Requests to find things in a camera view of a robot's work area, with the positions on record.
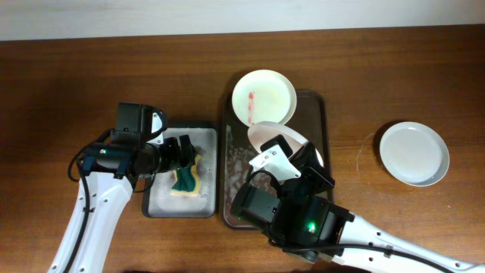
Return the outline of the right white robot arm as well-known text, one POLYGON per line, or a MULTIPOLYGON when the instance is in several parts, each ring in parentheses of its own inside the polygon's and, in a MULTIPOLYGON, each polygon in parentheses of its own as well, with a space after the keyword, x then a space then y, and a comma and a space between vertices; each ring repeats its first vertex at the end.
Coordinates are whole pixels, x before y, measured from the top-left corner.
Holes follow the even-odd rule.
POLYGON ((231 215, 260 230, 271 246, 306 262, 326 259, 370 272, 482 272, 463 262, 409 243, 319 194, 334 181, 310 142, 291 147, 288 138, 255 137, 260 152, 231 215))

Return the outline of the cream white plate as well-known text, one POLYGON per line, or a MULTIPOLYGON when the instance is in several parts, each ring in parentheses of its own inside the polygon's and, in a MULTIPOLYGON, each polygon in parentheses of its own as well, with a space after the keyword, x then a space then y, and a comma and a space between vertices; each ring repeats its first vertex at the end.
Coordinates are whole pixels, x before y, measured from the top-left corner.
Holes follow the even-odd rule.
POLYGON ((286 124, 296 111, 296 89, 279 72, 256 70, 236 83, 231 105, 236 117, 247 127, 262 121, 286 124))

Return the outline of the light grey plate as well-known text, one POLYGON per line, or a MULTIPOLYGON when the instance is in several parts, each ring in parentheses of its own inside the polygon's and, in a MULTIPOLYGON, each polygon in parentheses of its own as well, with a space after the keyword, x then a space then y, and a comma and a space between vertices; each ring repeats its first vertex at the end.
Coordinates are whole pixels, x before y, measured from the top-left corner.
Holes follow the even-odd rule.
POLYGON ((385 169, 397 180, 413 187, 428 187, 441 181, 450 166, 443 138, 430 127, 403 121, 385 130, 379 142, 385 169))

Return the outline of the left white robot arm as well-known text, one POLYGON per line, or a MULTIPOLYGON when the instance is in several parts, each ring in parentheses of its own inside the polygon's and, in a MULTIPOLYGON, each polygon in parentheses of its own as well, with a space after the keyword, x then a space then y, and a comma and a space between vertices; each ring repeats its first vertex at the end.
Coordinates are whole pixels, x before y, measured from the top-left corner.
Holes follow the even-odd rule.
POLYGON ((119 103, 115 126, 83 147, 70 163, 80 179, 77 201, 50 272, 100 272, 117 222, 139 179, 191 168, 187 135, 165 138, 167 117, 143 104, 119 103))

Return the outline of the pink plate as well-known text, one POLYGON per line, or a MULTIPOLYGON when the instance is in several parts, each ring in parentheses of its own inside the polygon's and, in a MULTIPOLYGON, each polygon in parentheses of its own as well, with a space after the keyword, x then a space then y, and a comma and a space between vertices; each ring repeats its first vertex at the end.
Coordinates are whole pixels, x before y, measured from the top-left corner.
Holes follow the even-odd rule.
MULTIPOLYGON (((291 149, 289 155, 286 155, 289 161, 291 158, 294 158, 296 156, 296 153, 301 148, 309 143, 309 141, 303 135, 296 132, 294 129, 271 121, 259 122, 255 125, 252 125, 248 129, 249 142, 258 152, 258 154, 267 150, 263 147, 265 143, 268 143, 273 138, 278 136, 282 136, 282 138, 286 141, 289 148, 291 149)), ((269 148, 274 145, 279 145, 283 151, 285 150, 283 148, 283 144, 270 144, 269 148)))

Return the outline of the green and yellow sponge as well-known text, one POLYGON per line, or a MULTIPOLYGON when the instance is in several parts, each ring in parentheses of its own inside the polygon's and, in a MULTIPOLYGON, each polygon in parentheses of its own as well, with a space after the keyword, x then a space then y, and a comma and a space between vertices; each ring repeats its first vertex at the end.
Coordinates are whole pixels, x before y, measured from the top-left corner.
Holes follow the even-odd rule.
POLYGON ((171 194, 179 196, 197 196, 201 188, 201 178, 197 172, 200 159, 195 157, 195 164, 190 167, 177 169, 174 172, 175 183, 171 187, 171 194))

